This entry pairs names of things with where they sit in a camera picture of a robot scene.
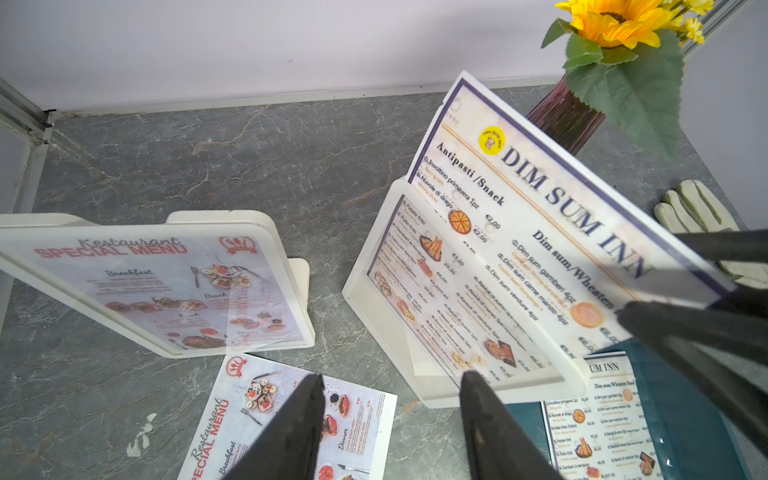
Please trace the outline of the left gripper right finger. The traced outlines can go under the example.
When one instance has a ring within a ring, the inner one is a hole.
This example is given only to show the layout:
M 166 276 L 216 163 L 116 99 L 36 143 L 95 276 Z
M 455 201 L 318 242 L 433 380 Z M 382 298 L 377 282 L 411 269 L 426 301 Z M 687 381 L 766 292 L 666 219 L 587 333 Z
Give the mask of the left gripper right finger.
M 471 479 L 561 477 L 478 372 L 463 373 L 459 399 Z

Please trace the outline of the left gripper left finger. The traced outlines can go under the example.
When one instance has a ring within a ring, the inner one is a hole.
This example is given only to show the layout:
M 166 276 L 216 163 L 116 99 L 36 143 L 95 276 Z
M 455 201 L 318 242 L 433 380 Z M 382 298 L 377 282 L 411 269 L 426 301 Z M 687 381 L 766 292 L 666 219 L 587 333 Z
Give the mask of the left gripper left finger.
M 324 409 L 323 377 L 309 374 L 225 477 L 313 478 L 322 437 Z

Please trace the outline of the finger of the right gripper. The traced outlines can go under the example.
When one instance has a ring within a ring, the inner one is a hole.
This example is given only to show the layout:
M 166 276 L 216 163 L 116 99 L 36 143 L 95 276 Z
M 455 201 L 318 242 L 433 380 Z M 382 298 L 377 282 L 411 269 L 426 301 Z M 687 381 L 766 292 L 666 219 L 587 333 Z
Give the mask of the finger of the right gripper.
M 706 260 L 767 263 L 766 230 L 681 233 L 676 238 Z
M 767 391 L 703 346 L 767 364 L 767 320 L 727 311 L 630 302 L 621 327 L 684 375 L 761 451 L 767 453 Z

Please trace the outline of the red special menu sheet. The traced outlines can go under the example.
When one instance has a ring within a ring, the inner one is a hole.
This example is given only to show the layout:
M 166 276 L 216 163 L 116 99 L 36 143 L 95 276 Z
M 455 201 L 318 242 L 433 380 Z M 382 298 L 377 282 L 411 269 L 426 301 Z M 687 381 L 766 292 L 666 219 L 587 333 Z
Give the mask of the red special menu sheet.
M 308 371 L 245 353 L 219 370 L 182 464 L 180 479 L 221 479 L 283 409 Z M 315 479 L 381 479 L 397 396 L 332 377 L 324 407 Z

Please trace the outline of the yellow food menu sheet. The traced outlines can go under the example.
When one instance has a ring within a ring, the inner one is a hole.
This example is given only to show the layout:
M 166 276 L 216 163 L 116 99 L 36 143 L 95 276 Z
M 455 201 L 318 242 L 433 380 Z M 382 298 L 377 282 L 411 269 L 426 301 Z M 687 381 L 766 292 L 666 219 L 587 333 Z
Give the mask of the yellow food menu sheet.
M 404 180 L 540 303 L 547 333 L 571 357 L 626 340 L 617 316 L 630 302 L 704 308 L 734 288 L 468 73 Z
M 552 466 L 565 479 L 661 479 L 628 355 L 602 353 L 586 362 L 582 396 L 542 404 Z

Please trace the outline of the white menu holder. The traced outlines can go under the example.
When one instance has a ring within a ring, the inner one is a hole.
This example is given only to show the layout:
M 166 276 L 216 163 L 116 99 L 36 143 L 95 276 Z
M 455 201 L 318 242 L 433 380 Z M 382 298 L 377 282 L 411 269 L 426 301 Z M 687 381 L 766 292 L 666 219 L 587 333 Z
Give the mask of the white menu holder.
M 4 272 L 166 358 L 308 348 L 309 266 L 254 210 L 161 224 L 5 214 Z
M 579 397 L 590 372 L 541 305 L 461 239 L 406 180 L 390 187 L 343 296 L 423 404 L 454 407 L 475 371 L 505 403 Z

